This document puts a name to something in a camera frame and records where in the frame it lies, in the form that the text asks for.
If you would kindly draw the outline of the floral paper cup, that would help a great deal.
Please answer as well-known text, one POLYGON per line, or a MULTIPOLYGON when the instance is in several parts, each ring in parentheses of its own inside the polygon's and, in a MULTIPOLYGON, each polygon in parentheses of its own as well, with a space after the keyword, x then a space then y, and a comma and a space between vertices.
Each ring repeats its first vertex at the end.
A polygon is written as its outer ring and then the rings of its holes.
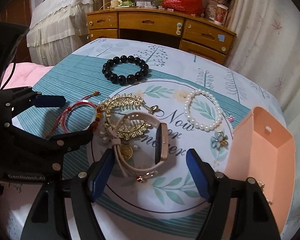
POLYGON ((222 4, 217 4, 215 10, 214 22, 219 25, 225 25, 227 15, 228 15, 228 7, 222 4))

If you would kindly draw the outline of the wooden desk with drawers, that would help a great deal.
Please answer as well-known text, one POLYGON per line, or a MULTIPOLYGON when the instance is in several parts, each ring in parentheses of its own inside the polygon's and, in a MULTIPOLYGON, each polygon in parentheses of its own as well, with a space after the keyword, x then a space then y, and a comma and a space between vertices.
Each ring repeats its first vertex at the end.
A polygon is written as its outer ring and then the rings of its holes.
POLYGON ((87 13, 90 40, 118 38, 180 49, 224 65, 236 34, 211 20, 160 9, 107 9, 87 13))

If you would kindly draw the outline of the printed teal white tablecloth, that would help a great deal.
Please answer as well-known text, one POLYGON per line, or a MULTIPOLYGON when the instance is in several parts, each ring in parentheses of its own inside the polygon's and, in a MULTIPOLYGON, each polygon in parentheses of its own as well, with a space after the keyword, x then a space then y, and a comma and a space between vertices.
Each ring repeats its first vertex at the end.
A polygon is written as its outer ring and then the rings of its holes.
POLYGON ((115 148, 115 165, 91 204, 106 239, 194 239, 207 213, 186 165, 194 148, 223 171, 234 128, 264 109, 285 124, 278 101, 258 84, 207 59, 150 43, 100 38, 45 68, 35 89, 66 98, 31 107, 14 123, 44 139, 101 120, 87 146, 65 156, 63 176, 86 171, 115 148))

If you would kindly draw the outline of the gold round brooch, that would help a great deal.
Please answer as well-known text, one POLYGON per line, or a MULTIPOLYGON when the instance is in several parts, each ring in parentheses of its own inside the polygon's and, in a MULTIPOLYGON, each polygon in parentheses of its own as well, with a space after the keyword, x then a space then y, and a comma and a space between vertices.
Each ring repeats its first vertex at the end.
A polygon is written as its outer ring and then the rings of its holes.
POLYGON ((129 161, 133 157, 133 149, 130 145, 121 145, 121 155, 125 161, 129 161))

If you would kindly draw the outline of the blue flower brooch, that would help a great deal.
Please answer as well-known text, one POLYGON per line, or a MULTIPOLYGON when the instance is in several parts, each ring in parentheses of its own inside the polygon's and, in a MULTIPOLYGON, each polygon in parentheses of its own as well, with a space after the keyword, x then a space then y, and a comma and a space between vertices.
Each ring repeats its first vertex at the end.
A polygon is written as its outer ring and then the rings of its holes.
POLYGON ((211 147, 220 150, 223 147, 228 147, 228 136, 224 132, 217 132, 211 137, 211 147))

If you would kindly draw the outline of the pink blanket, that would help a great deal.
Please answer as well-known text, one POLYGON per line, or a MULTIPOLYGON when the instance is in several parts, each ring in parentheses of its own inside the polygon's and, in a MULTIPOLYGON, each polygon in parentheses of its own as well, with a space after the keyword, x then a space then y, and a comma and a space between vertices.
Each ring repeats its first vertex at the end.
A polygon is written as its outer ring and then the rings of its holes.
POLYGON ((14 87, 33 87, 53 66, 43 66, 40 64, 23 62, 15 65, 14 73, 5 86, 5 89, 14 87))

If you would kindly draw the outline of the pink open box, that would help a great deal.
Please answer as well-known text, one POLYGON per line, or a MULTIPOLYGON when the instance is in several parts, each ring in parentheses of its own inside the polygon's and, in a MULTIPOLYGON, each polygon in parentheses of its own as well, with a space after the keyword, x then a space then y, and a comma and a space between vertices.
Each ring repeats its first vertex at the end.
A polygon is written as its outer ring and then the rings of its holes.
POLYGON ((253 177, 262 182, 283 231, 295 184, 295 144, 289 131, 264 108, 253 108, 235 127, 224 173, 231 179, 253 177))

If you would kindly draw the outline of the white lace covered furniture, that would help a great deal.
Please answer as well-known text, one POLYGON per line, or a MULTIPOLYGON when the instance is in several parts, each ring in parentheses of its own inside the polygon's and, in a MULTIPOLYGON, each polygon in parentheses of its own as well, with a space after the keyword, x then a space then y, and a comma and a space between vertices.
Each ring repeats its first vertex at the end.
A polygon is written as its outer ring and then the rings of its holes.
POLYGON ((33 13, 26 44, 31 61, 54 66, 89 42, 87 13, 93 0, 45 0, 33 13))

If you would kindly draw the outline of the cream floral curtain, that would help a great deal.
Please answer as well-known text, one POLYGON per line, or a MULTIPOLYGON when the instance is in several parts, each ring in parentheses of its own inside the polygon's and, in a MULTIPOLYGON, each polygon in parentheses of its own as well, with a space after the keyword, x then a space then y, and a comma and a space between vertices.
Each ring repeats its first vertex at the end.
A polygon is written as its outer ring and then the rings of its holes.
POLYGON ((269 96, 269 111, 294 137, 296 175, 289 218, 281 235, 300 229, 300 11, 291 0, 235 0, 229 28, 237 35, 228 67, 269 96))

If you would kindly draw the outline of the pink smart watch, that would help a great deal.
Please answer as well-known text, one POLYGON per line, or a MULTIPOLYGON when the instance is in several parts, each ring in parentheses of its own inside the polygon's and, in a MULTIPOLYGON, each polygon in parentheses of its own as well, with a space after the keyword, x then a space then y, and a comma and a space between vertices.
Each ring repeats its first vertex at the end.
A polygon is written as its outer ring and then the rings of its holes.
POLYGON ((144 111, 130 112, 118 120, 114 129, 108 129, 109 140, 115 153, 115 161, 123 177, 132 177, 138 182, 145 182, 156 177, 162 171, 162 165, 168 159, 168 126, 157 117, 144 111), (151 128, 140 137, 128 141, 120 139, 117 134, 126 120, 143 120, 151 124, 151 128), (125 161, 121 155, 121 145, 130 145, 133 157, 125 161))

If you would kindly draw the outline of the cream mug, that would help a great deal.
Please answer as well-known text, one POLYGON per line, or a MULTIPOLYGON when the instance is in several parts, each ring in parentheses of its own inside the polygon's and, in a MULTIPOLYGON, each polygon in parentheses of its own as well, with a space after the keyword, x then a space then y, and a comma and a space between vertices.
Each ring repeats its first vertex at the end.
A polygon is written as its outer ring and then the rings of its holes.
POLYGON ((110 2, 110 8, 120 7, 121 5, 122 5, 121 0, 111 0, 110 2))

